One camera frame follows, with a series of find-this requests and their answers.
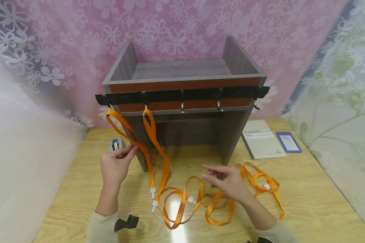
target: light wood tabletop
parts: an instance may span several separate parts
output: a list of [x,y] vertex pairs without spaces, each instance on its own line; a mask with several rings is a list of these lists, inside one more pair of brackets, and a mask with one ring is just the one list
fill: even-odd
[[[300,242],[365,243],[365,225],[341,192],[326,175],[292,128],[282,118],[266,118],[273,132],[290,131],[301,149],[300,154],[288,154],[284,158],[252,160],[247,148],[239,140],[229,165],[246,161],[256,164],[280,183],[284,221]],[[108,143],[118,134],[113,128],[91,129],[62,182],[57,196],[39,230],[34,243],[83,243],[91,213],[95,210],[102,186],[99,158],[108,151]],[[215,146],[195,145],[168,147],[170,177],[167,186],[183,189],[188,177],[201,176],[201,164],[220,164]],[[156,172],[159,186],[161,169]],[[215,192],[206,182],[204,192]],[[188,193],[196,197],[198,182],[188,185]],[[279,208],[273,196],[265,193],[259,200],[275,215]],[[123,229],[118,233],[119,243],[146,242],[233,242],[247,240],[257,242],[257,235],[243,208],[236,203],[231,222],[224,226],[210,225],[205,220],[205,207],[200,206],[193,217],[175,230],[169,230],[161,213],[151,213],[149,174],[144,173],[136,158],[130,164],[126,180],[119,194],[119,210],[122,219],[129,214],[139,216],[135,229]],[[173,195],[167,201],[170,218],[177,214],[180,198]],[[183,220],[193,205],[187,204]],[[228,207],[214,210],[211,217],[225,220]]]

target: beige sleeve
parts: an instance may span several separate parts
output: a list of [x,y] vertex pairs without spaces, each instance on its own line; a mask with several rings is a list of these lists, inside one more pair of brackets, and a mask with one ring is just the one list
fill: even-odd
[[93,212],[88,225],[86,243],[118,243],[118,234],[114,232],[119,211],[111,216],[103,216]]
[[281,220],[277,220],[273,228],[257,230],[257,232],[259,237],[270,240],[273,243],[298,243],[295,235],[293,235],[287,225]]

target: metal hook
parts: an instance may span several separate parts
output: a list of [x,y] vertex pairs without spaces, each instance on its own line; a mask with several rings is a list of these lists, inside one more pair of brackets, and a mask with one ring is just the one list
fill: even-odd
[[184,90],[182,89],[180,92],[180,99],[181,99],[181,113],[184,114]]
[[222,109],[222,108],[220,108],[220,98],[221,98],[221,96],[222,96],[222,93],[223,93],[223,88],[219,88],[219,91],[218,91],[218,98],[217,98],[217,100],[218,100],[218,110],[219,110],[220,112],[223,112],[223,109]]
[[147,110],[147,97],[144,91],[142,91],[142,98],[143,98],[143,103],[145,104],[145,110]]
[[103,99],[104,99],[104,102],[106,103],[106,105],[108,106],[108,108],[111,109],[111,103],[109,102],[107,95],[103,94]]
[[257,100],[254,100],[254,101],[253,101],[253,106],[254,106],[254,108],[256,108],[257,110],[261,110],[261,108],[259,108],[259,107],[257,106]]
[[107,104],[108,109],[111,109],[111,103],[109,102],[107,95],[103,94],[104,102]]

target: white plastic buckle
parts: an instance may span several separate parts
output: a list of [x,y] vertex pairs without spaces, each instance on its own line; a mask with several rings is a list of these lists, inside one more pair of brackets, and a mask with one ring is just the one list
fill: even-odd
[[151,187],[150,188],[150,193],[151,193],[151,198],[155,199],[156,198],[156,188],[155,187]]
[[151,213],[154,213],[156,211],[156,208],[158,207],[158,202],[156,200],[153,200],[153,208],[151,209]]
[[270,190],[270,186],[269,186],[269,184],[264,184],[264,187],[265,187],[267,190]]
[[196,201],[195,201],[195,199],[192,196],[189,196],[188,202],[196,205]]

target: notebook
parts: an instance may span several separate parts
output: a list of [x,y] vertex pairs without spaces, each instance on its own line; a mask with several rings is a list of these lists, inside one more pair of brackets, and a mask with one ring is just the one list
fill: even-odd
[[283,147],[264,120],[247,121],[242,138],[252,159],[286,157]]

